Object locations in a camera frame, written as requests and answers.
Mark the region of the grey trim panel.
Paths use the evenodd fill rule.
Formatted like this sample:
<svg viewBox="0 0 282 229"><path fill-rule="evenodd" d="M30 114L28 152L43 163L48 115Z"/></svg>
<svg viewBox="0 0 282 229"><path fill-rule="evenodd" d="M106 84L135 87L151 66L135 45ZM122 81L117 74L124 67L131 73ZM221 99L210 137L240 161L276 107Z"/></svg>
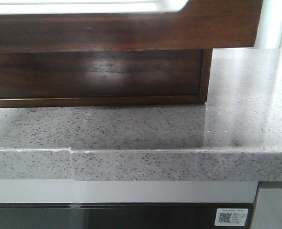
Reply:
<svg viewBox="0 0 282 229"><path fill-rule="evenodd" d="M0 179L0 203L253 203L256 181Z"/></svg>

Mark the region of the black glass oven door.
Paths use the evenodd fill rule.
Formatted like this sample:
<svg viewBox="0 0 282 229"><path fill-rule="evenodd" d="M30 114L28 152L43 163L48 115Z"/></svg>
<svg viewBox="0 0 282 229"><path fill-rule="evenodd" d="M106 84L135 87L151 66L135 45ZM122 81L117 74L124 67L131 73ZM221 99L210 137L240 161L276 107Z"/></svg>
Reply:
<svg viewBox="0 0 282 229"><path fill-rule="evenodd" d="M218 208L247 208L246 225L215 226ZM0 204L0 229L248 229L250 203Z"/></svg>

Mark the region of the dark wooden drawer cabinet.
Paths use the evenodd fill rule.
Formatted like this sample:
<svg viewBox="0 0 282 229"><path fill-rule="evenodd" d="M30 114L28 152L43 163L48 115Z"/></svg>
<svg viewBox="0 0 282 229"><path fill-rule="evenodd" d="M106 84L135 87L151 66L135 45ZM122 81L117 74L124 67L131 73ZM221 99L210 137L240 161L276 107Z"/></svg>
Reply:
<svg viewBox="0 0 282 229"><path fill-rule="evenodd" d="M54 106L110 106L152 104L203 104L207 100L212 50L202 51L200 90L190 95L142 95L142 96L88 96L65 98L6 98L0 99L0 108L54 107Z"/></svg>

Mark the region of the grey cabinet door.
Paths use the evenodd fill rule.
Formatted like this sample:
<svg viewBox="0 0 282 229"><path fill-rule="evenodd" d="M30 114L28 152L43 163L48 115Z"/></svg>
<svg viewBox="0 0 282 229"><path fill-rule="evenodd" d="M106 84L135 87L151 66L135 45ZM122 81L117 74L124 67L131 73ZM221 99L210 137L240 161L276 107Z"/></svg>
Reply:
<svg viewBox="0 0 282 229"><path fill-rule="evenodd" d="M282 229L282 182L260 182L252 229Z"/></svg>

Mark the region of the light grey curtain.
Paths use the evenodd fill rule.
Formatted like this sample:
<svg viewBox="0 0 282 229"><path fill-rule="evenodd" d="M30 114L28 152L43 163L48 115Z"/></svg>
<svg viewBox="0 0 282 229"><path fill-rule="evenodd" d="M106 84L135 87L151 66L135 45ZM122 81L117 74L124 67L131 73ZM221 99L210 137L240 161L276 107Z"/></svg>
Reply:
<svg viewBox="0 0 282 229"><path fill-rule="evenodd" d="M282 49L282 0L263 1L254 48Z"/></svg>

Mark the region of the white tray in drawer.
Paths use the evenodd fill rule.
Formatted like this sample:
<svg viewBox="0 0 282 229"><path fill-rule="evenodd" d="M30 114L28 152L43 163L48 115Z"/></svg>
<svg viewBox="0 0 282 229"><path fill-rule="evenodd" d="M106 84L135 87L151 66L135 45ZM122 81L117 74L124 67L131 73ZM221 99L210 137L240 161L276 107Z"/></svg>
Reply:
<svg viewBox="0 0 282 229"><path fill-rule="evenodd" d="M178 12L187 0L0 0L0 15Z"/></svg>

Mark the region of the white QR code sticker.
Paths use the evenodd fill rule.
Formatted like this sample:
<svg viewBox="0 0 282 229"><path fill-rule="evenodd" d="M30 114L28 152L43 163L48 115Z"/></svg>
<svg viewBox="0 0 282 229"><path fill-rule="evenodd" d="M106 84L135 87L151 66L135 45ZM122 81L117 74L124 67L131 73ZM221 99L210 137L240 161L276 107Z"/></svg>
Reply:
<svg viewBox="0 0 282 229"><path fill-rule="evenodd" d="M249 210L247 208L218 208L215 216L215 226L246 225Z"/></svg>

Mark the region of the wooden drawer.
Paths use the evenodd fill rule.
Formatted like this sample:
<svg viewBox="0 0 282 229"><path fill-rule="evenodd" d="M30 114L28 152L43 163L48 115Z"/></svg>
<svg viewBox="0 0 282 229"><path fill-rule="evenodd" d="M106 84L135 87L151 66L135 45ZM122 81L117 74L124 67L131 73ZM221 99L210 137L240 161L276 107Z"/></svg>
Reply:
<svg viewBox="0 0 282 229"><path fill-rule="evenodd" d="M0 15L0 53L252 47L262 1L191 0L178 12Z"/></svg>
<svg viewBox="0 0 282 229"><path fill-rule="evenodd" d="M190 95L201 50L0 54L0 99Z"/></svg>

